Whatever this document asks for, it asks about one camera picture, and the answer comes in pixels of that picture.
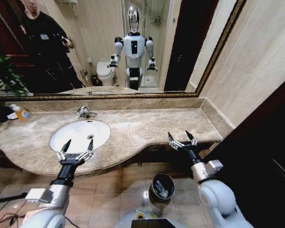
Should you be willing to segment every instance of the faucet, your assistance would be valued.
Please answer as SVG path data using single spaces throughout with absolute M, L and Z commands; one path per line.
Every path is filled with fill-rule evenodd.
M 79 108 L 77 110 L 77 114 L 79 115 L 78 117 L 79 120 L 82 120 L 85 117 L 88 118 L 90 116 L 97 116 L 97 113 L 90 112 L 86 106 L 82 106 L 81 108 Z

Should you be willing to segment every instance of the soap bottle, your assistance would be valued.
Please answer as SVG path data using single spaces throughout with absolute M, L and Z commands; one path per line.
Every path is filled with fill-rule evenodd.
M 25 110 L 22 107 L 17 106 L 16 104 L 11 104 L 11 108 L 16 113 L 17 117 L 22 121 L 27 121 L 32 117 L 32 114 L 29 113 L 27 110 Z

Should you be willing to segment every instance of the sink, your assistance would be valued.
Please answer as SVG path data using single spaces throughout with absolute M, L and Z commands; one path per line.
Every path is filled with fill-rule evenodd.
M 100 147 L 110 137 L 110 127 L 101 121 L 82 120 L 68 123 L 57 129 L 51 137 L 50 146 L 54 151 L 60 151 L 63 145 L 72 140 L 67 153 L 82 153 L 88 148 L 93 138 L 93 149 Z

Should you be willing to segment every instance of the beige marble countertop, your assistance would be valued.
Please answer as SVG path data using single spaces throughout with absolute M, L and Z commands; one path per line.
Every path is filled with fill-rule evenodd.
M 145 109 L 97 111 L 90 118 L 107 123 L 111 135 L 94 150 L 94 156 L 76 175 L 97 174 L 111 169 L 151 144 L 168 143 L 168 131 L 174 139 L 187 141 L 185 130 L 199 142 L 220 142 L 221 136 L 200 109 Z M 61 165 L 49 141 L 64 124 L 77 121 L 75 112 L 33 113 L 28 122 L 13 120 L 0 127 L 0 149 L 17 166 L 40 175 L 57 175 Z

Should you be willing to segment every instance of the mirror frame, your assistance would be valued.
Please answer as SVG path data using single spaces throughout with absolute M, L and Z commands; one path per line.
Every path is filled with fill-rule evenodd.
M 88 99 L 125 99 L 125 98 L 180 98 L 180 97 L 198 97 L 203 89 L 233 26 L 235 25 L 239 14 L 244 7 L 246 0 L 237 0 L 233 10 L 225 24 L 225 27 L 219 37 L 219 40 L 213 50 L 211 58 L 204 70 L 199 84 L 194 93 L 178 92 L 162 92 L 154 94 L 124 94 L 124 95 L 64 95 L 64 94 L 36 94 L 34 96 L 2 96 L 0 101 L 44 101 L 44 100 L 88 100 Z

